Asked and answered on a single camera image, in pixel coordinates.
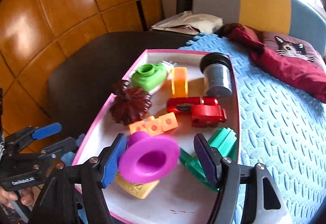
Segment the person left hand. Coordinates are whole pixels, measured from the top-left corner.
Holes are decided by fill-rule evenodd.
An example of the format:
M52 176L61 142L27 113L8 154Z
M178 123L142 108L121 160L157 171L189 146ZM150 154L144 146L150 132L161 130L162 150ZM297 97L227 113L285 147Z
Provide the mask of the person left hand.
M21 190L22 194L20 195L21 203L25 206L32 206L34 204L34 193L32 188L26 188ZM13 209L11 201L17 201L18 197L13 191L5 191L3 187L0 188L0 202L1 204Z

